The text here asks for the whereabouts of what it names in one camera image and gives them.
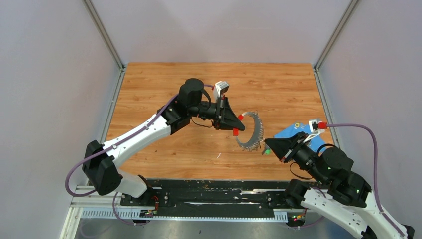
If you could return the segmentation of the green tagged key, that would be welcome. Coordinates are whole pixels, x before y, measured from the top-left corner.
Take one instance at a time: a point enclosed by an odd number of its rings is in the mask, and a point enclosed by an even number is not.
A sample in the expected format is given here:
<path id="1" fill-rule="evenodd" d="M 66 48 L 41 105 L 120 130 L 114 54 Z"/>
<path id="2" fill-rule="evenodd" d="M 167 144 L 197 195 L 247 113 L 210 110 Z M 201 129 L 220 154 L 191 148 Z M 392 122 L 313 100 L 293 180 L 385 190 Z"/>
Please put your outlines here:
<path id="1" fill-rule="evenodd" d="M 271 149 L 264 149 L 262 151 L 262 155 L 269 155 L 271 153 Z"/>

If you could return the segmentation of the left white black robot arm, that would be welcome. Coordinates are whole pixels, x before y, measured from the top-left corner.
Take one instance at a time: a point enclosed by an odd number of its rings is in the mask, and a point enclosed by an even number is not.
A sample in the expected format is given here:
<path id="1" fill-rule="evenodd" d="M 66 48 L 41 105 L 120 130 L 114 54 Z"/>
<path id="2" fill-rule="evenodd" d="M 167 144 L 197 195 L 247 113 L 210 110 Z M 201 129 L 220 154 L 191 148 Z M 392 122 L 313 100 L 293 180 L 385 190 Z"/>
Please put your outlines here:
<path id="1" fill-rule="evenodd" d="M 210 120 L 216 130 L 244 131 L 245 126 L 231 109 L 224 94 L 229 88 L 226 81 L 212 86 L 214 101 L 199 79 L 187 79 L 157 113 L 143 124 L 115 139 L 88 143 L 82 170 L 95 192 L 107 195 L 120 192 L 133 197 L 141 206 L 152 201 L 152 192 L 141 176 L 123 172 L 120 167 L 132 156 L 152 143 L 173 135 L 187 126 L 193 117 Z"/>

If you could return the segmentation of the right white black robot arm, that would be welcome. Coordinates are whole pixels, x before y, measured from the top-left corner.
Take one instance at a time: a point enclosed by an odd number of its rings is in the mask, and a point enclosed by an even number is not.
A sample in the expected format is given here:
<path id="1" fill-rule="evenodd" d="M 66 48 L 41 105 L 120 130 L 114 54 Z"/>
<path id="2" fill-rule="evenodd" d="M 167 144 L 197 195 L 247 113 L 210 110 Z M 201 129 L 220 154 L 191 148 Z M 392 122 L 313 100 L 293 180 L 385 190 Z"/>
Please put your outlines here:
<path id="1" fill-rule="evenodd" d="M 308 135 L 299 132 L 290 138 L 267 138 L 265 144 L 277 158 L 293 161 L 323 186 L 326 194 L 308 183 L 292 179 L 285 189 L 287 206 L 310 209 L 348 231 L 356 239 L 412 239 L 415 229 L 398 223 L 376 202 L 375 190 L 351 170 L 353 160 L 337 147 L 323 153 L 307 146 Z"/>

